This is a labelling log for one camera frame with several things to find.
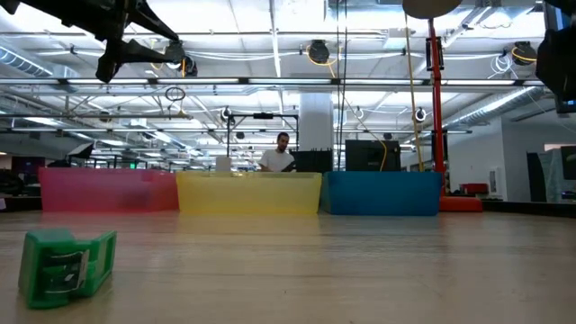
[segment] floor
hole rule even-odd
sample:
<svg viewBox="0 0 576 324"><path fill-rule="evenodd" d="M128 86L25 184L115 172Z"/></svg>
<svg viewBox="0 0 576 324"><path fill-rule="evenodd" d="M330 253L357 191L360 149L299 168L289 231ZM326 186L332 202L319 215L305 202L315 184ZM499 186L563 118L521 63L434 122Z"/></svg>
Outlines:
<svg viewBox="0 0 576 324"><path fill-rule="evenodd" d="M118 230L92 299L26 310L25 231ZM576 220L521 215L0 215L10 323L574 323Z"/></svg>

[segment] pink bin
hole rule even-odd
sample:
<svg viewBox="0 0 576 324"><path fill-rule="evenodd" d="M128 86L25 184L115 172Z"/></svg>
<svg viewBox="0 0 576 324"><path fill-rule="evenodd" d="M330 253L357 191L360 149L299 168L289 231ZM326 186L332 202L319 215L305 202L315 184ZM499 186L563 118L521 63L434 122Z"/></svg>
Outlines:
<svg viewBox="0 0 576 324"><path fill-rule="evenodd" d="M45 212L178 210L176 177L158 170L41 168Z"/></svg>

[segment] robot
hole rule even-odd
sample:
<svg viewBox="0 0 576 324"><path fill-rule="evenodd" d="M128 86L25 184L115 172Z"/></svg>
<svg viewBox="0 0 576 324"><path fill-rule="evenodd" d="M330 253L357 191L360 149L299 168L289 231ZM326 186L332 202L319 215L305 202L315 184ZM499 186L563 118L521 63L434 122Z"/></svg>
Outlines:
<svg viewBox="0 0 576 324"><path fill-rule="evenodd" d="M178 35L150 9L146 0L0 0L0 5L15 14L25 3L62 20L67 27L75 25L106 40L106 50L98 60L96 77L109 83L125 63L179 63L185 52ZM164 54L138 44L122 40L124 29L136 23L170 39Z"/></svg>

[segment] white shirt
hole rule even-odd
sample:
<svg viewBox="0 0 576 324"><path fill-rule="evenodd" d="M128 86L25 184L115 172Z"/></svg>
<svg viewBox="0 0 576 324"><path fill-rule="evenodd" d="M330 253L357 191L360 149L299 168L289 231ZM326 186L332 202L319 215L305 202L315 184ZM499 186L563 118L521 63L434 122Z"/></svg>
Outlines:
<svg viewBox="0 0 576 324"><path fill-rule="evenodd" d="M275 149L269 149L264 152L264 155L260 159L259 164L269 168L273 172L282 172L286 167L288 167L294 161L294 157L288 153L278 153Z"/></svg>

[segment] green object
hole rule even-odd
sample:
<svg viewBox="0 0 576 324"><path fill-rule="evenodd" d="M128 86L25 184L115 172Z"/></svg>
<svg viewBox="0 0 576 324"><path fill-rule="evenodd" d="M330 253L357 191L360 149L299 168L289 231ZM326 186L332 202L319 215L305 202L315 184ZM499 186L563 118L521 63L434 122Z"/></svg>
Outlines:
<svg viewBox="0 0 576 324"><path fill-rule="evenodd" d="M116 232L76 240L68 229L26 233L18 287L32 309L67 305L91 297L112 272Z"/></svg>

